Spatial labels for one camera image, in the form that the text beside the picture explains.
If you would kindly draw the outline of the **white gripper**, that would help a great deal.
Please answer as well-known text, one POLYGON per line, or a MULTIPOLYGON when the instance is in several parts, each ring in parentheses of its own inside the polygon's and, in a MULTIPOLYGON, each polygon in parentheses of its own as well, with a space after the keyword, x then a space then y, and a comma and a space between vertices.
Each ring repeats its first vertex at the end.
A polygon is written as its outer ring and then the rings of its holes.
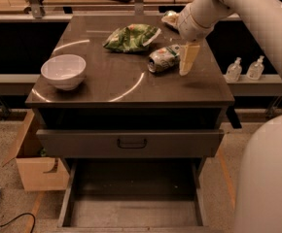
MULTIPOLYGON (((190 43, 203 41, 213 30, 212 27, 203 27, 195 21, 190 4, 186 5, 179 14, 174 11, 165 12, 161 21, 168 27, 178 30, 180 36, 190 43)), ((186 43, 180 47, 179 74, 181 76, 190 73, 199 49, 199 44, 186 43)))

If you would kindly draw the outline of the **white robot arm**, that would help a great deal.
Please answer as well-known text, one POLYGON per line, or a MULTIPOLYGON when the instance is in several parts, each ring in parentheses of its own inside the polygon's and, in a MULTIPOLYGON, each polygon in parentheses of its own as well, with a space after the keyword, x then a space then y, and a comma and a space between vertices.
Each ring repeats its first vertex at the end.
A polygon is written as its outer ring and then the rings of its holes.
MULTIPOLYGON (((282 2, 193 0, 175 19, 181 37, 202 41, 219 20, 237 14, 275 68, 276 75, 249 80, 232 90, 244 96, 282 96, 282 2)), ((239 169, 234 233, 282 233, 282 116, 250 138, 239 169)))

